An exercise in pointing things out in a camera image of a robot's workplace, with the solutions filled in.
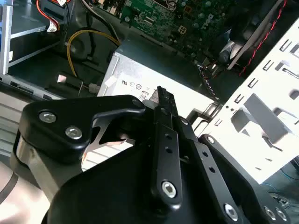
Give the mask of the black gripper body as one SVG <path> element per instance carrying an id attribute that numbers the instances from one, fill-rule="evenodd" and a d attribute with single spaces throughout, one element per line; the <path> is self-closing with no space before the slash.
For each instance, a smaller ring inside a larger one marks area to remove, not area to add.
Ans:
<path id="1" fill-rule="evenodd" d="M 54 197 L 49 224 L 213 224 L 196 168 L 180 161 L 153 166 L 145 144 L 69 180 Z"/>

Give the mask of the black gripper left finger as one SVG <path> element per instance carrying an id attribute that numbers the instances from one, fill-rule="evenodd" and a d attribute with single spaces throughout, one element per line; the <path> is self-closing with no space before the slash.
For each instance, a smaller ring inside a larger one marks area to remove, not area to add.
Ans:
<path id="1" fill-rule="evenodd" d="M 153 153 L 154 168 L 161 169 L 162 163 L 168 162 L 178 173 L 174 96 L 162 87 L 157 88 L 155 96 L 154 109 L 131 95 L 31 103 L 21 115 L 18 159 L 29 168 L 49 200 L 69 180 L 85 172 L 81 168 L 85 153 L 121 137 L 135 140 L 130 148 L 147 145 Z"/>

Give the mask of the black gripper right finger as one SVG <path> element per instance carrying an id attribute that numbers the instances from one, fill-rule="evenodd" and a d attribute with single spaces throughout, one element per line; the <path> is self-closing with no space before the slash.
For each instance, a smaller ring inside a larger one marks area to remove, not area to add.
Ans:
<path id="1" fill-rule="evenodd" d="M 197 138 L 191 124 L 174 119 L 182 149 L 207 191 L 214 224 L 289 224 L 285 209 L 209 134 Z"/>

